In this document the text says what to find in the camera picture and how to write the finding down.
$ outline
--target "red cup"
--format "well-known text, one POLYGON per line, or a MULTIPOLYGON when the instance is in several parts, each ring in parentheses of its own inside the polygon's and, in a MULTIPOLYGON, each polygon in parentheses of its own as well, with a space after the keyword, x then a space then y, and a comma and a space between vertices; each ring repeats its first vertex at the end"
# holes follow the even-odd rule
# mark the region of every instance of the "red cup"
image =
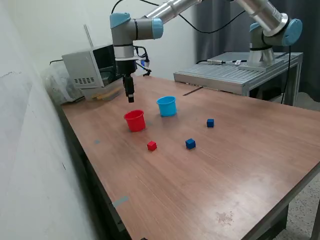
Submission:
POLYGON ((128 123, 131 132, 140 132, 146 128, 144 111, 133 110, 124 115, 124 119, 128 123))

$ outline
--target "white wall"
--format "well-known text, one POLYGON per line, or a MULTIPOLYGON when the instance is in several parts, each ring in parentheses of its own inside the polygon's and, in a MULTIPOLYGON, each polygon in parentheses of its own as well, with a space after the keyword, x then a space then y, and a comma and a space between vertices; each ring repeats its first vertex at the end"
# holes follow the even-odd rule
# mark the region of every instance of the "white wall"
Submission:
POLYGON ((0 29, 0 239, 98 239, 60 120, 2 2, 0 29))
MULTIPOLYGON (((90 46, 83 24, 89 26, 94 45, 112 43, 109 15, 116 0, 3 1, 40 72, 51 60, 90 46)), ((139 18, 153 8, 139 0, 125 0, 115 12, 129 12, 133 18, 139 18)), ((183 15, 193 21, 192 8, 183 15)), ((173 72, 195 63, 194 41, 194 30, 176 17, 165 24, 161 39, 136 44, 147 48, 153 76, 173 79, 173 72)))

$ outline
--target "black cable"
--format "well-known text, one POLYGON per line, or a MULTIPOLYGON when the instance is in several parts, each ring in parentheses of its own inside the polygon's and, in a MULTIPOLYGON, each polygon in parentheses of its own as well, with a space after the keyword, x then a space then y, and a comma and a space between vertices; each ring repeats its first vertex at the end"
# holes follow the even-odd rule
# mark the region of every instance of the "black cable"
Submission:
MULTIPOLYGON (((156 4, 156 3, 153 3, 153 2, 150 2, 150 1, 147 1, 147 0, 140 0, 141 2, 144 2, 144 3, 147 3, 147 4, 151 4, 151 5, 154 5, 154 6, 159 6, 159 4, 156 4)), ((184 16, 182 16, 181 14, 179 14, 179 16, 185 20, 185 22, 187 24, 189 24, 194 30, 198 31, 199 33, 203 33, 203 34, 213 34, 213 33, 216 33, 218 31, 220 31, 221 29, 224 29, 226 26, 228 26, 230 23, 232 23, 234 20, 236 20, 237 17, 239 17, 241 14, 245 13, 246 11, 242 11, 240 12, 237 16, 235 16, 233 19, 231 19, 228 23, 226 23, 225 25, 223 25, 222 27, 218 28, 217 30, 214 30, 214 31, 201 31, 199 29, 197 29, 195 26, 192 25, 191 22, 189 22, 184 16)))
POLYGON ((226 26, 228 26, 230 23, 232 23, 234 20, 236 20, 237 17, 239 17, 241 14, 245 13, 246 11, 242 11, 240 12, 237 16, 235 16, 234 18, 232 18, 228 23, 226 23, 225 25, 223 25, 222 27, 218 28, 217 30, 214 31, 201 31, 199 29, 197 29, 195 26, 193 26, 184 16, 182 16, 181 14, 179 14, 179 16, 186 21, 187 24, 189 24, 194 30, 198 31, 199 33, 202 34, 214 34, 222 29, 224 29, 226 26))
POLYGON ((146 50, 146 48, 144 46, 136 46, 136 45, 134 45, 133 47, 135 48, 135 51, 136 51, 136 54, 138 55, 138 57, 145 58, 145 61, 147 63, 150 62, 147 50, 146 50), (139 55, 139 50, 138 49, 143 49, 144 50, 144 54, 139 55))
POLYGON ((150 2, 150 1, 146 1, 146 0, 140 0, 141 2, 144 2, 146 4, 151 4, 153 6, 159 6, 159 4, 156 4, 156 3, 153 3, 153 2, 150 2))
POLYGON ((140 65, 140 64, 137 63, 137 62, 136 62, 135 64, 137 64, 137 65, 138 65, 139 67, 141 67, 142 69, 146 70, 146 73, 143 74, 143 76, 150 76, 150 73, 152 72, 150 69, 145 68, 144 66, 140 65))
MULTIPOLYGON (((197 61, 195 64, 199 64, 199 63, 203 63, 203 62, 207 62, 208 60, 200 60, 200 61, 197 61)), ((233 61, 221 61, 221 64, 228 64, 228 63, 236 63, 237 61, 239 60, 233 60, 233 61)), ((241 63, 246 63, 247 60, 240 60, 241 63)))
POLYGON ((115 5, 114 5, 113 8, 112 8, 111 14, 114 13, 114 11, 115 11, 115 9, 116 9, 116 6, 117 6, 119 3, 121 3, 122 1, 123 1, 123 0, 119 0, 119 1, 117 1, 117 2, 115 3, 115 5))
POLYGON ((150 69, 148 69, 148 68, 146 68, 146 67, 144 67, 144 66, 140 65, 139 63, 137 63, 137 62, 136 62, 136 64, 137 64, 139 67, 141 67, 142 69, 146 70, 147 72, 151 72, 151 70, 150 70, 150 69))
POLYGON ((282 95, 282 99, 281 99, 281 104, 283 104, 283 102, 284 102, 284 98, 285 98, 285 94, 286 94, 286 88, 287 88, 287 84, 288 84, 288 81, 289 81, 289 78, 290 78, 290 64, 291 64, 291 46, 289 46, 288 71, 287 71, 287 73, 286 73, 286 80, 285 80, 283 95, 282 95))
POLYGON ((200 60, 200 61, 197 61, 195 64, 199 64, 199 63, 203 63, 203 62, 206 62, 207 60, 200 60))
POLYGON ((55 63, 55 62, 61 62, 61 61, 63 61, 63 59, 60 59, 60 60, 53 60, 53 61, 51 61, 51 62, 50 62, 50 64, 49 64, 49 65, 51 65, 52 63, 55 63))

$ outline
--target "gray curtain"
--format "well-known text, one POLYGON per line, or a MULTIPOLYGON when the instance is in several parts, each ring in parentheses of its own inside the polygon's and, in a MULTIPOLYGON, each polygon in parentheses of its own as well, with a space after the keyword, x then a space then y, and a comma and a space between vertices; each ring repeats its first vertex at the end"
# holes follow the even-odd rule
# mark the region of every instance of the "gray curtain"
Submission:
MULTIPOLYGON (((303 22, 301 38, 291 48, 292 52, 303 52, 300 92, 320 102, 320 1, 319 0, 271 0, 281 13, 303 22)), ((195 25, 202 31, 213 31, 230 21, 243 9, 235 2, 205 0, 195 7, 195 25)), ((196 35, 197 61, 215 57, 224 52, 248 52, 249 27, 253 20, 245 12, 223 30, 196 35)), ((275 52, 287 52, 288 48, 274 47, 275 52)))

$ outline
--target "blue joint cover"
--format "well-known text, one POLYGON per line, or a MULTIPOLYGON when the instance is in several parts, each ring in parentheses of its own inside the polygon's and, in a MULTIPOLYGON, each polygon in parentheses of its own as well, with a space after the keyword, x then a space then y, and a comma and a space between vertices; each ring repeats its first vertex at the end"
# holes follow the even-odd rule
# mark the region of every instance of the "blue joint cover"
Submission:
POLYGON ((152 35, 153 39, 159 39, 164 34, 164 23, 160 18, 152 19, 152 35))
POLYGON ((300 38, 302 28, 303 24, 301 20, 292 19, 283 34, 282 45, 291 46, 294 44, 300 38))
POLYGON ((255 30, 257 27, 260 27, 260 24, 255 22, 250 25, 250 32, 255 30))
POLYGON ((110 28, 115 28, 127 21, 130 21, 131 17, 129 13, 112 13, 110 15, 110 28))

